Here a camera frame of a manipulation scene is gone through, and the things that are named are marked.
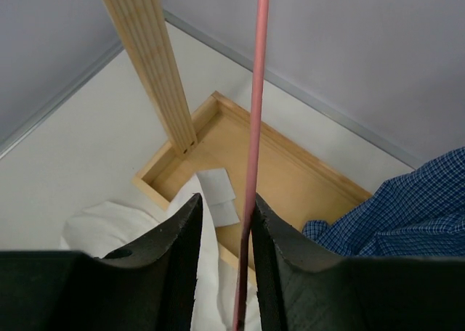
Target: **wooden slat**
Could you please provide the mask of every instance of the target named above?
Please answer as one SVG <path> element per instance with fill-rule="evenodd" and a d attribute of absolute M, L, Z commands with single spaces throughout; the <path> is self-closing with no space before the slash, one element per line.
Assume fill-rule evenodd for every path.
<path fill-rule="evenodd" d="M 174 153 L 171 142 L 165 143 L 152 159 L 150 159 L 150 162 L 139 170 L 137 176 L 149 184 L 168 164 L 170 164 L 175 156 L 176 154 Z"/>
<path fill-rule="evenodd" d="M 103 0 L 175 153 L 197 144 L 159 0 Z"/>
<path fill-rule="evenodd" d="M 169 207 L 169 201 L 165 199 L 160 193 L 155 191 L 147 182 L 137 176 L 132 178 L 132 184 L 137 187 L 142 193 L 147 195 L 151 200 L 158 205 L 161 210 L 165 211 Z"/>
<path fill-rule="evenodd" d="M 217 99 L 212 95 L 192 114 L 195 133 L 198 134 L 219 112 Z"/>

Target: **blue checkered shirt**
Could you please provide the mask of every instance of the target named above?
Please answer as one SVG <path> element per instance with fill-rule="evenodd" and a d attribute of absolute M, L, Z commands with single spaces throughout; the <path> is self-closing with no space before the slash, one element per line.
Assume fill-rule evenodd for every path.
<path fill-rule="evenodd" d="M 343 256 L 465 256 L 465 147 L 385 181 L 330 226 L 303 234 Z"/>

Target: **wooden stick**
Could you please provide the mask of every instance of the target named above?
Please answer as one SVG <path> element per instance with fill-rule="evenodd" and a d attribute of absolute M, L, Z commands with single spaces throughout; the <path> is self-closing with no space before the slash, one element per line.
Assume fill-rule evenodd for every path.
<path fill-rule="evenodd" d="M 103 0 L 174 151 L 197 144 L 159 0 Z"/>

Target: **white towel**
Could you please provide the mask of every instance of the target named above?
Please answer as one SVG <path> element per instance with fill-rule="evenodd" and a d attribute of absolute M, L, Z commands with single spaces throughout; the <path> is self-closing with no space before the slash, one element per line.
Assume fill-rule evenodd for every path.
<path fill-rule="evenodd" d="M 221 226 L 238 222 L 233 204 L 235 195 L 226 170 L 201 171 L 194 175 L 172 200 L 167 218 L 196 192 L 203 198 L 203 223 L 191 330 L 231 330 L 237 270 L 219 260 L 214 231 L 214 223 Z M 143 211 L 104 202 L 66 221 L 60 247 L 104 257 L 157 225 Z M 256 288 L 248 284 L 246 331 L 257 330 L 261 330 L 261 325 Z"/>

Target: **wooden tray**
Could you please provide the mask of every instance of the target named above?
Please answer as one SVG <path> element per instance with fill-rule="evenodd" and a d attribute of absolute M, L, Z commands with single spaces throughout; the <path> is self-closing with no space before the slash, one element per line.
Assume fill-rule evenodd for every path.
<path fill-rule="evenodd" d="M 248 154 L 249 113 L 220 93 L 213 93 L 192 116 L 198 146 L 185 158 L 167 142 L 134 177 L 134 184 L 166 209 L 171 199 L 196 172 L 226 168 L 242 217 Z M 335 172 L 307 151 L 262 123 L 258 193 L 290 225 L 333 223 L 370 197 L 370 193 Z M 240 224 L 217 229 L 218 241 L 238 256 Z M 224 248 L 223 259 L 236 265 Z M 249 261 L 253 267 L 253 257 Z"/>

